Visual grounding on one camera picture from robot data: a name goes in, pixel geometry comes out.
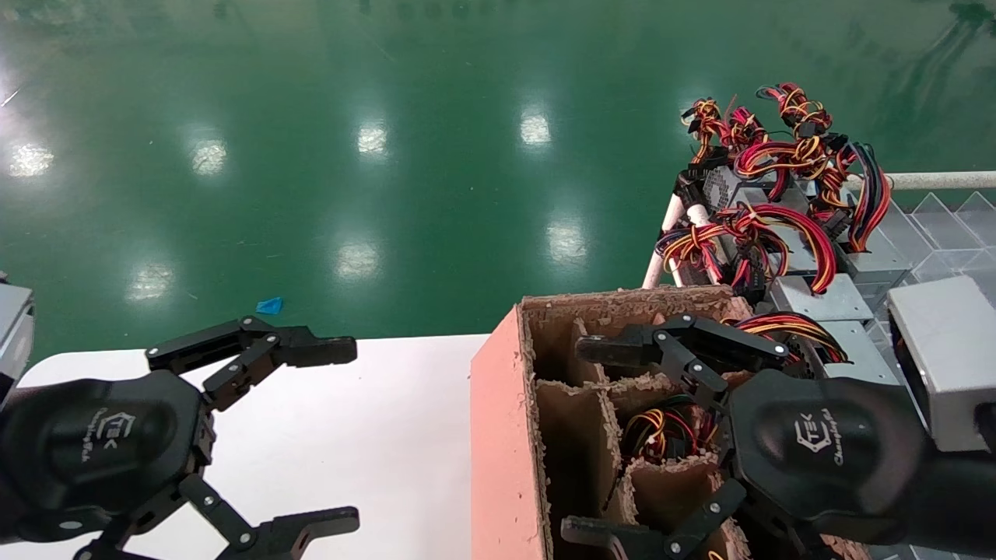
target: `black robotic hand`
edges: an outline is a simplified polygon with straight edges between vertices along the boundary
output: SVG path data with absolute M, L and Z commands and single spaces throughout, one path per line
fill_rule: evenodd
M 938 451 L 903 387 L 793 379 L 780 371 L 783 346 L 687 315 L 630 325 L 612 339 L 583 338 L 576 351 L 591 362 L 657 366 L 720 412 L 726 482 L 670 535 L 568 517 L 565 540 L 608 547 L 620 560 L 682 560 L 740 510 L 804 557 L 836 558 L 821 534 L 996 553 L 987 527 L 996 460 Z M 720 374 L 739 370 L 756 374 L 727 391 Z
M 357 530 L 355 508 L 277 517 L 251 527 L 202 478 L 224 411 L 283 365 L 344 364 L 351 337 L 254 317 L 160 344 L 149 373 L 14 390 L 0 411 L 0 544 L 52 542 L 103 531 L 76 560 L 141 560 L 122 552 L 190 502 L 228 541 L 220 559 L 298 559 L 313 538 Z M 179 376 L 235 357 L 204 382 Z

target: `blue plastic piece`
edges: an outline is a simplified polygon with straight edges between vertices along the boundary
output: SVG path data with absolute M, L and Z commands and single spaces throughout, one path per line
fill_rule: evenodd
M 284 298 L 270 298 L 256 304 L 256 313 L 276 315 L 284 308 Z

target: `epoxy floor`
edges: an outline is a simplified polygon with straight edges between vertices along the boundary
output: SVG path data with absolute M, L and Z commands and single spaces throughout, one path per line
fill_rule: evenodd
M 694 99 L 795 81 L 886 171 L 996 168 L 993 6 L 0 0 L 0 269 L 35 359 L 485 332 L 635 287 Z

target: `pink cardboard box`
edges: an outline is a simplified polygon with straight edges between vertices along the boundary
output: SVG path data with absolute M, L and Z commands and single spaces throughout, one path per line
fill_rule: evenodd
M 472 560 L 611 558 L 565 542 L 560 520 L 573 514 L 670 531 L 708 499 L 721 483 L 710 450 L 623 470 L 621 425 L 678 387 L 660 373 L 604 368 L 573 354 L 579 336 L 677 314 L 720 320 L 751 311 L 728 287 L 708 286 L 527 297 L 505 316 L 471 362 Z M 839 544 L 848 560 L 867 560 L 863 547 Z M 707 548 L 725 560 L 751 557 L 732 519 Z

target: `white table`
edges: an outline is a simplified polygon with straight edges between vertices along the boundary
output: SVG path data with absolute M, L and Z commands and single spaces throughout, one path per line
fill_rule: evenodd
M 360 530 L 313 541 L 304 560 L 470 556 L 470 359 L 487 335 L 359 341 L 345 366 L 283 368 L 215 414 L 206 480 L 252 525 L 353 505 Z M 184 376 L 200 387 L 217 368 Z M 147 372 L 141 350 L 53 356 L 20 387 Z M 0 559 L 70 560 L 96 536 L 0 546 Z M 225 541 L 187 504 L 125 550 L 212 560 Z

